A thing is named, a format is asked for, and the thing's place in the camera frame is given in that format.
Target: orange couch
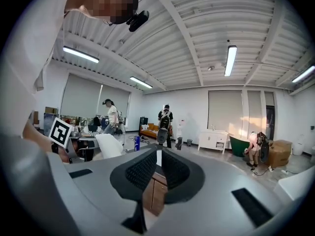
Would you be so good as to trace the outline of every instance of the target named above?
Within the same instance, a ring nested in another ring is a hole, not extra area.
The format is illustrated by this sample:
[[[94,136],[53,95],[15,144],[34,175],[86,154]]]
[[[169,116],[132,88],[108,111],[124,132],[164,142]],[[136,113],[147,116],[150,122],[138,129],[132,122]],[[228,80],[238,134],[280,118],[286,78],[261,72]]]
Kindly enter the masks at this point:
[[[158,134],[158,126],[154,125],[154,123],[148,123],[149,127],[147,130],[142,130],[142,127],[140,127],[140,135],[144,136],[150,136],[152,138],[157,138]],[[170,126],[170,134],[173,135],[172,126]]]

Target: vr headset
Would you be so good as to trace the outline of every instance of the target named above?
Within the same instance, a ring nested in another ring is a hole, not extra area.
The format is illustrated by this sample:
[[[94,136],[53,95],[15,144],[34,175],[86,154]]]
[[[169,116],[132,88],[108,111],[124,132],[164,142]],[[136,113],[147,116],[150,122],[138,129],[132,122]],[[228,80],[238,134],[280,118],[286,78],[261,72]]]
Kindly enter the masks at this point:
[[[124,15],[122,17],[111,19],[111,24],[109,25],[120,25],[123,23],[126,23],[129,25],[129,31],[134,32],[136,31],[140,26],[142,26],[147,20],[149,19],[149,12],[147,10],[142,11],[140,14],[138,14],[136,11],[138,9],[139,0],[133,0],[132,4],[128,4],[127,6],[132,6],[132,10],[130,9],[130,12],[128,12],[127,15]]]

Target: man in black shirt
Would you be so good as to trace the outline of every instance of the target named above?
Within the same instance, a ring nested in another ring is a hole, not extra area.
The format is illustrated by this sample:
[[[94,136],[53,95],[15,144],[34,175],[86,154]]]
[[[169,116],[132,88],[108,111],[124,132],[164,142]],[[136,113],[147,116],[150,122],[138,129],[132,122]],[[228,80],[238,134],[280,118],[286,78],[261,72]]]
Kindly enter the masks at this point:
[[[164,111],[165,114],[168,114],[168,112],[169,112],[169,105],[165,105],[165,107],[164,107],[164,109],[162,111]],[[161,118],[163,116],[162,111],[160,111],[159,114],[158,114],[158,120],[161,120]],[[169,117],[170,122],[172,122],[173,121],[173,113],[170,112],[168,117]],[[168,136],[167,136],[167,139],[166,139],[168,148],[172,148],[170,131],[171,131],[170,128],[168,128]]]

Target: wooden panel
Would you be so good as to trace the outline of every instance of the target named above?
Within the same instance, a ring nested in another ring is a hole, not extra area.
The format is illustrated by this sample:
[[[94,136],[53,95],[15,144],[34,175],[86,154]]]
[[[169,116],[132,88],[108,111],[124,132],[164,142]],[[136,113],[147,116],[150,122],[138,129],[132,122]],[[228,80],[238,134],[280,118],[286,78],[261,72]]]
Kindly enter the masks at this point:
[[[167,193],[167,186],[158,181],[154,182],[153,202],[151,212],[158,216],[164,208],[164,196]]]
[[[154,179],[152,178],[142,195],[143,207],[147,210],[151,210],[152,208],[153,188],[154,188]]]
[[[156,173],[156,172],[155,172],[152,177],[153,177],[155,180],[161,182],[162,184],[167,185],[167,183],[166,183],[166,178],[165,178],[164,176],[160,175],[159,173]]]

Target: concrete floor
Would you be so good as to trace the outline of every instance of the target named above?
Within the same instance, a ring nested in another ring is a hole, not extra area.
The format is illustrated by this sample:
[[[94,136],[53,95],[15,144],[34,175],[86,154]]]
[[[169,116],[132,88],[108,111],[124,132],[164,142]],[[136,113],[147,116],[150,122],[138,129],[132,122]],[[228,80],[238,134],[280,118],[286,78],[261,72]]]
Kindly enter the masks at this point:
[[[126,134],[124,149],[129,150],[129,149],[134,148],[134,141],[131,138],[133,138],[135,135],[137,135],[137,133]],[[149,138],[149,142],[156,143],[156,140]],[[146,145],[147,145],[146,143],[141,143],[140,147],[143,147]],[[248,159],[234,156],[230,150],[225,150],[224,154],[222,154],[219,150],[212,150],[212,149],[206,149],[206,148],[201,148],[200,151],[198,151],[198,147],[196,146],[188,147],[186,144],[182,145],[182,150],[177,150],[175,148],[175,142],[172,142],[171,151],[175,153],[181,153],[181,151],[185,151],[189,153],[194,153],[199,156],[215,158],[220,161],[228,162],[236,166],[237,168],[239,168],[244,174],[248,175],[249,177],[252,177],[256,181],[261,183],[270,191],[273,191],[274,187],[276,186],[277,182],[280,179],[285,178],[285,177],[290,177],[293,175],[291,173],[287,175],[281,172],[281,170],[288,170],[294,173],[300,173],[304,170],[307,170],[311,166],[313,166],[313,164],[310,163],[311,157],[306,156],[306,155],[300,155],[300,156],[291,155],[289,158],[289,163],[287,165],[283,167],[278,167],[272,172],[267,171],[262,176],[256,176],[253,172],[251,172],[251,168],[246,165],[246,162],[248,162]],[[100,159],[102,159],[100,151],[95,151],[93,160],[100,160]],[[267,166],[260,162],[255,171],[258,174],[262,174],[266,171],[266,169],[267,169]],[[156,222],[158,217],[154,216],[147,210],[145,210],[144,212],[145,212],[145,220],[146,220],[147,228],[150,228]]]

